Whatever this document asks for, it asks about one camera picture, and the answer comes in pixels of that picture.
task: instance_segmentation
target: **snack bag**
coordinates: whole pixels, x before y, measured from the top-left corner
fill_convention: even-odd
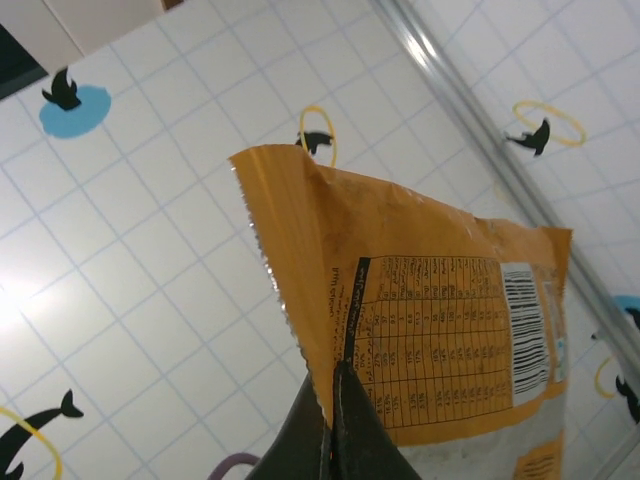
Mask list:
[[[296,146],[231,161],[329,425],[344,358],[398,446],[523,425],[551,402],[531,447],[552,442],[559,465],[570,230],[478,219]]]

